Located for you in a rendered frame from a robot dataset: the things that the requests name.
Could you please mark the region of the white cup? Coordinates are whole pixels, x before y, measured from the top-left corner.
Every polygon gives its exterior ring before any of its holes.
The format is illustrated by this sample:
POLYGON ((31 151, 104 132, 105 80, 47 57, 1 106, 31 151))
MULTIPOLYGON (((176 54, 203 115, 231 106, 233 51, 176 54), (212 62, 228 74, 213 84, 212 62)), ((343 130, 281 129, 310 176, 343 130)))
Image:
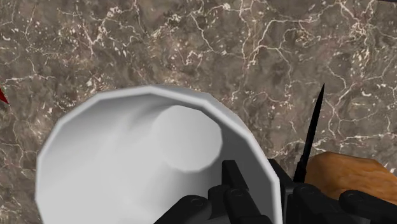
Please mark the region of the white cup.
POLYGON ((185 195, 205 197, 236 161, 262 214, 282 224, 279 178, 244 122, 208 93, 146 85, 95 94, 39 152, 43 224, 154 224, 185 195))

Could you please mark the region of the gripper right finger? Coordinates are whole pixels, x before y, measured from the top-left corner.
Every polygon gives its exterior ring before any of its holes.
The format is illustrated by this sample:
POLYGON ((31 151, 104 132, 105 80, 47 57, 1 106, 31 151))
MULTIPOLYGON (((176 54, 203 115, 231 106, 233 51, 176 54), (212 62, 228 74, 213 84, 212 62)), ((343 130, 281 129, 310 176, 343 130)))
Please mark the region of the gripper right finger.
POLYGON ((283 224, 397 224, 397 206, 358 190, 335 200, 317 187, 295 183, 269 160, 280 181, 283 224))

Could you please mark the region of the brown bread loaf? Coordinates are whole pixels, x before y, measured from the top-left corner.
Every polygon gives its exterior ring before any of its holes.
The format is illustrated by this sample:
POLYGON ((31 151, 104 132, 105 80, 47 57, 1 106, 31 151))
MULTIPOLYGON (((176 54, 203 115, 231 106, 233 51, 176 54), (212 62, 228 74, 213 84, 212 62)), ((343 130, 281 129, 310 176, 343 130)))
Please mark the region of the brown bread loaf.
POLYGON ((397 176, 374 159, 323 152, 309 159, 305 182, 332 199, 359 190, 397 205, 397 176))

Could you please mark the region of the black pointed knife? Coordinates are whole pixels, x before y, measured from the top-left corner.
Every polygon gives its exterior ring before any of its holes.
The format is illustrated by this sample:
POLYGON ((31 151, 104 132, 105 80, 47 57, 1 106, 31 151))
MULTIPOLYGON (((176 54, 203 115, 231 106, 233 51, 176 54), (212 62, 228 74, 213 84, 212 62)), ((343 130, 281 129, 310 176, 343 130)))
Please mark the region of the black pointed knife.
POLYGON ((314 137, 316 135, 316 129, 317 129, 317 124, 318 124, 318 120, 319 120, 319 115, 321 112, 323 96, 324 96, 324 84, 323 84, 321 91, 318 95, 318 98, 316 100, 316 104, 314 106, 314 110, 313 110, 312 117, 310 120, 310 125, 308 128, 303 152, 302 152, 302 155, 297 163, 295 174, 293 176, 293 181, 297 182, 297 183, 303 183, 305 181, 305 176, 307 173, 307 163, 309 161, 312 144, 314 141, 314 137))

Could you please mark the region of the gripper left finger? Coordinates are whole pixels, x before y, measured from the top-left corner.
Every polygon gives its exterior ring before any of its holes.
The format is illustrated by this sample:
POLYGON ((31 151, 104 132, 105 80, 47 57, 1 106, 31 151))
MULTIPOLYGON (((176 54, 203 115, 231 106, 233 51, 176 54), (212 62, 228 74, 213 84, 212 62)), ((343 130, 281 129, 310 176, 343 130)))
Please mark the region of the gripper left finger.
POLYGON ((180 198, 154 224, 273 224, 261 214, 234 160, 222 161, 221 184, 207 197, 180 198))

